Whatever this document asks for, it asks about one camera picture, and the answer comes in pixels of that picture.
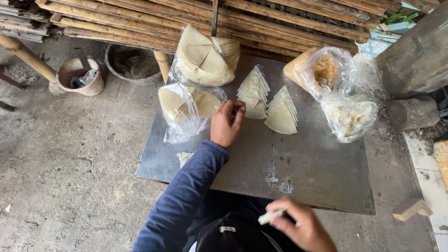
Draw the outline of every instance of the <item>clear plastic bag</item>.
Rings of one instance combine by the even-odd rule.
[[[284,67],[285,75],[320,102],[323,95],[348,95],[358,68],[350,53],[336,47],[311,48]]]
[[[173,82],[222,86],[235,78],[239,58],[238,40],[206,37],[186,25],[168,75]]]
[[[96,69],[90,69],[84,76],[79,78],[79,81],[81,81],[84,84],[83,87],[92,83],[93,79],[95,79],[97,71],[98,70]]]
[[[377,105],[364,95],[326,94],[320,106],[327,117],[328,126],[341,143],[360,139],[378,115]]]
[[[164,142],[184,143],[210,126],[220,103],[227,100],[220,87],[176,82],[159,89],[159,101],[168,129]]]

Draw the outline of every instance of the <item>bucket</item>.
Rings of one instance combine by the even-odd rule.
[[[158,73],[155,73],[154,75],[148,76],[148,77],[143,77],[143,78],[132,78],[132,77],[127,77],[121,73],[119,73],[115,68],[114,68],[114,56],[117,55],[117,49],[120,47],[121,45],[116,45],[116,44],[109,44],[108,48],[106,49],[106,64],[109,68],[109,70],[118,78],[126,80],[126,81],[130,81],[133,82],[135,84],[138,84],[140,86],[150,86],[150,85],[154,85],[157,83],[160,83],[162,81],[162,73],[159,71]],[[130,50],[143,50],[140,48],[135,48],[135,47],[129,47]]]
[[[95,60],[90,58],[87,58],[87,62],[91,69],[97,70],[95,78],[89,85],[76,89],[70,87],[70,82],[72,81],[73,76],[84,76],[86,73],[82,67],[81,61],[79,58],[76,58],[64,63],[57,71],[56,81],[59,86],[69,92],[78,92],[85,96],[95,96],[99,94],[104,89],[104,81],[99,71],[99,65]]]

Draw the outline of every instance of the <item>dirty concrete floor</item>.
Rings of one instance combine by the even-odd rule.
[[[76,57],[75,46],[100,59],[107,46],[68,37],[26,44],[54,69]],[[26,84],[20,91],[0,83],[0,100],[17,107],[0,111],[0,251],[129,251],[166,187],[135,177],[161,83],[142,87],[110,74],[95,97],[55,96],[20,59],[3,48],[0,55],[5,73]],[[356,61],[357,92],[381,109],[387,97],[373,60]],[[339,251],[438,251],[427,217],[391,215],[421,196],[403,136],[380,116],[365,141],[376,216],[315,210]]]

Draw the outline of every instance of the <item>blue long sleeve shirt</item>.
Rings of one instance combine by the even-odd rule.
[[[218,144],[204,140],[160,196],[135,240],[133,252],[180,252],[186,230],[229,155]]]

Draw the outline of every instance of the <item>stainless steel table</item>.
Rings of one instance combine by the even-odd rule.
[[[230,161],[223,166],[211,188],[256,197],[278,199],[288,194],[318,208],[375,214],[364,139],[339,143],[327,125],[320,104],[283,75],[285,63],[241,56],[233,82],[223,87],[229,99],[254,65],[263,66],[271,88],[271,101],[284,85],[298,112],[298,132],[272,131],[264,120],[245,118],[241,133],[229,148]],[[210,129],[187,143],[163,143],[167,124],[157,110],[136,176],[170,182],[180,169],[179,152],[194,152]]]

